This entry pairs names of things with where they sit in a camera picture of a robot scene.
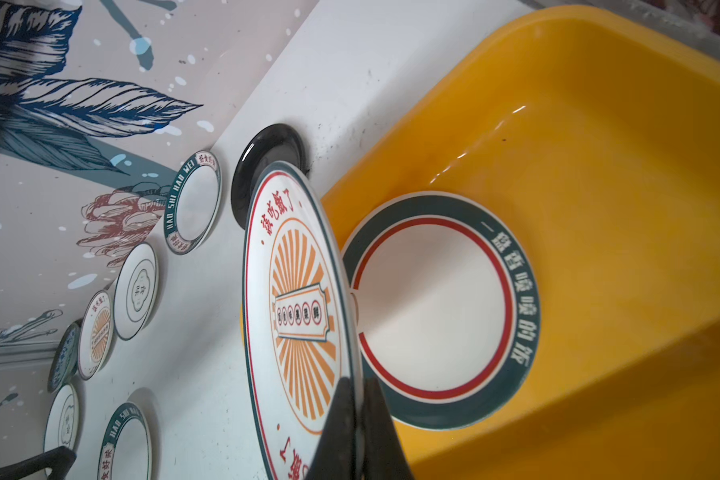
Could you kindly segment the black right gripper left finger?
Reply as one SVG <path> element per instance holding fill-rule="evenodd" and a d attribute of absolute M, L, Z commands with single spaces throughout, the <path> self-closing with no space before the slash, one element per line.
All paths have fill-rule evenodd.
<path fill-rule="evenodd" d="M 349 378 L 342 377 L 336 386 L 306 479 L 358 479 L 356 433 L 353 386 Z"/>

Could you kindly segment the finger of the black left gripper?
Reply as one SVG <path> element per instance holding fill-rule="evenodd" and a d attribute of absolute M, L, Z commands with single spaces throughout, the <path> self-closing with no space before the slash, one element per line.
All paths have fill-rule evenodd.
<path fill-rule="evenodd" d="M 64 446 L 0 468 L 0 480 L 24 479 L 36 472 L 48 469 L 49 480 L 64 480 L 77 459 L 76 453 Z"/>

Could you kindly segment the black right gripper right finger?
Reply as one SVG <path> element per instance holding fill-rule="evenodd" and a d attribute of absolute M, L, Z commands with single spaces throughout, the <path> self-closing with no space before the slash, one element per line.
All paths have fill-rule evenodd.
<path fill-rule="evenodd" d="M 413 480 L 414 475 L 405 458 L 381 384 L 376 378 L 364 380 L 361 426 L 364 436 L 363 478 Z"/>

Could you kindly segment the green rim plate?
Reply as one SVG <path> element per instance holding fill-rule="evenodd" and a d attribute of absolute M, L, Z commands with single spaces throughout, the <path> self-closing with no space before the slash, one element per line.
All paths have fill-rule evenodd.
<path fill-rule="evenodd" d="M 125 402 L 111 415 L 101 442 L 97 479 L 152 478 L 149 425 L 139 406 Z"/>
<path fill-rule="evenodd" d="M 222 172 L 210 152 L 194 153 L 179 168 L 170 185 L 163 232 L 169 250 L 185 255 L 209 234 L 221 201 Z"/>

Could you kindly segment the orange sunburst plate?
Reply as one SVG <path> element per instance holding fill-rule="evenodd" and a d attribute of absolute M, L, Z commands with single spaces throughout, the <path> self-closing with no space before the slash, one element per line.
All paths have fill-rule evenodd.
<path fill-rule="evenodd" d="M 271 479 L 304 479 L 339 382 L 362 372 L 335 235 L 297 167 L 265 168 L 243 246 L 246 370 L 263 463 Z"/>
<path fill-rule="evenodd" d="M 112 300 L 106 290 L 99 290 L 87 305 L 80 329 L 78 372 L 84 381 L 90 380 L 106 362 L 113 335 Z"/>

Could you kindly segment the green red rimmed white plate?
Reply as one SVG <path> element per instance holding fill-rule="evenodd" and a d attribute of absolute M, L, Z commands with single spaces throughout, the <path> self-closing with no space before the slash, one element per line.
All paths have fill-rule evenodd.
<path fill-rule="evenodd" d="M 541 302 L 509 227 L 468 198 L 403 195 L 343 249 L 364 372 L 392 416 L 431 431 L 477 424 L 519 391 L 537 355 Z"/>

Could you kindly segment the yellow plastic bin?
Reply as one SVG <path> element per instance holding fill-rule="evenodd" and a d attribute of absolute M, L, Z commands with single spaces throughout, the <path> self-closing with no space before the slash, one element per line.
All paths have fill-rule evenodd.
<path fill-rule="evenodd" d="M 419 479 L 720 479 L 720 62 L 561 6 L 491 34 L 324 196 L 339 241 L 420 189 L 485 205 L 529 255 L 518 394 L 400 426 Z"/>

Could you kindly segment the white plate dark rim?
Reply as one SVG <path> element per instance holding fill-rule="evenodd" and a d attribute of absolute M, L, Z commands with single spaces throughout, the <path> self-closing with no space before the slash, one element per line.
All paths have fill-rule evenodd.
<path fill-rule="evenodd" d="M 76 449 L 80 427 L 80 400 L 76 389 L 63 385 L 52 403 L 44 434 L 43 451 L 63 446 Z"/>

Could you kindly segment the small teal plate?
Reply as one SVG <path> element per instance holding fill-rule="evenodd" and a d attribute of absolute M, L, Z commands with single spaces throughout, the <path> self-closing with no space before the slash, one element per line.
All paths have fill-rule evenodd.
<path fill-rule="evenodd" d="M 76 372 L 81 323 L 71 323 L 56 348 L 46 384 L 49 393 L 57 392 Z"/>

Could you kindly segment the white plate brown cloud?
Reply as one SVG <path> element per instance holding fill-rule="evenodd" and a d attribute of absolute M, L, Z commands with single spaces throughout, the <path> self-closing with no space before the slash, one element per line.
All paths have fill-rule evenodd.
<path fill-rule="evenodd" d="M 154 248 L 147 242 L 136 245 L 122 265 L 115 284 L 113 316 L 122 340 L 135 337 L 147 323 L 153 308 L 159 278 Z"/>

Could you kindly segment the small black plate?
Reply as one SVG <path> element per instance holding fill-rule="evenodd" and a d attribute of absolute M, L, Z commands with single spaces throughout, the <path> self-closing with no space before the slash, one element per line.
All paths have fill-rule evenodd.
<path fill-rule="evenodd" d="M 309 173 L 304 142 L 295 128 L 276 123 L 259 131 L 244 148 L 234 171 L 230 205 L 237 224 L 246 229 L 247 215 L 257 181 L 272 163 L 283 161 Z"/>

